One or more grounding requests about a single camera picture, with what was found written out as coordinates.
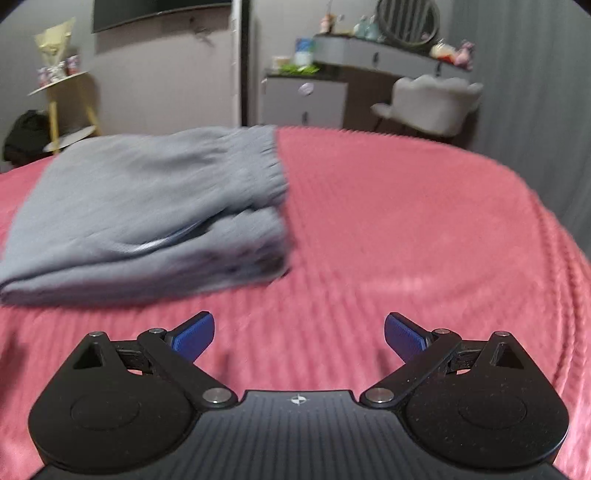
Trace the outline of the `grey bedside cabinet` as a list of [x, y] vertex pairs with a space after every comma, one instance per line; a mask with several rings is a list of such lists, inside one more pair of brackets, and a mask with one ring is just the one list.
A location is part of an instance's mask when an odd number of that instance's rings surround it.
[[267, 71], [260, 90], [260, 123], [341, 129], [346, 95], [346, 82]]

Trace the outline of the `black wall television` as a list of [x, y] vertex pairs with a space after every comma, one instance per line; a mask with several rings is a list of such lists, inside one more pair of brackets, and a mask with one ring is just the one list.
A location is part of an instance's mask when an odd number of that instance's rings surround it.
[[226, 0], [95, 0], [93, 32], [164, 14], [229, 6]]

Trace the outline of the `pink ribbed bed blanket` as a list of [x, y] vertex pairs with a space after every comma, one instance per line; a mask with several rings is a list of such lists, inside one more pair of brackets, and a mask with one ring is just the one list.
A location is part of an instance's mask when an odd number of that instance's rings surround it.
[[557, 466], [590, 475], [590, 264], [512, 170], [416, 138], [283, 128], [290, 271], [269, 286], [129, 308], [1, 310], [1, 475], [41, 465], [27, 417], [82, 337], [132, 339], [207, 310], [198, 364], [235, 391], [361, 392], [397, 368], [398, 311], [467, 339], [511, 332], [568, 407]]

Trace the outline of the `round black vanity mirror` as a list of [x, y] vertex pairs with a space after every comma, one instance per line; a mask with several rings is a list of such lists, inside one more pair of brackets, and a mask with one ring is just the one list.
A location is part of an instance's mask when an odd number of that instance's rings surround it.
[[430, 47], [439, 39], [440, 10], [432, 0], [380, 0], [376, 19], [387, 44], [406, 48]]

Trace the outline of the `black bag on floor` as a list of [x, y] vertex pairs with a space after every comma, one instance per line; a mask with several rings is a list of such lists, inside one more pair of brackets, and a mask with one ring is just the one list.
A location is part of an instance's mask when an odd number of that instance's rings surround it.
[[3, 159], [19, 168], [49, 156], [49, 118], [45, 112], [28, 110], [17, 118], [3, 145]]

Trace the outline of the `white shell chair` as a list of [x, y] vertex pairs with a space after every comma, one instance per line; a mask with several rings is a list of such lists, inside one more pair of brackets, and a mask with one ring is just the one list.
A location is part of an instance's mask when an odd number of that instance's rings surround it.
[[416, 131], [453, 138], [480, 104], [484, 85], [462, 78], [422, 75], [394, 82], [391, 103], [376, 103], [370, 111]]

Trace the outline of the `yellow wrapped flower bouquet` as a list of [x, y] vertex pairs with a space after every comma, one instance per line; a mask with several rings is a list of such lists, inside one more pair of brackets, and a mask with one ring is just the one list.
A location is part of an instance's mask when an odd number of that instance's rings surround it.
[[34, 36], [42, 60], [42, 66], [38, 69], [41, 87], [81, 72], [79, 55], [70, 45], [75, 22], [76, 19], [72, 17]]

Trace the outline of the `gold leg side table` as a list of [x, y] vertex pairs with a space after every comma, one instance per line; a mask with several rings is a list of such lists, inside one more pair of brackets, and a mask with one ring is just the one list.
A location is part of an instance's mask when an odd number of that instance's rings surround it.
[[39, 87], [27, 96], [46, 99], [50, 136], [44, 147], [46, 152], [57, 154], [81, 140], [102, 135], [95, 105], [95, 83], [88, 71]]

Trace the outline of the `grey sweatpants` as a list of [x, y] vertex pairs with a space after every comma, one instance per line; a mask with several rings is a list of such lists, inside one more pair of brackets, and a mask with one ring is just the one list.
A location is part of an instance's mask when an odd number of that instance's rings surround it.
[[81, 141], [16, 213], [1, 299], [106, 306], [269, 282], [290, 257], [286, 199], [273, 126]]

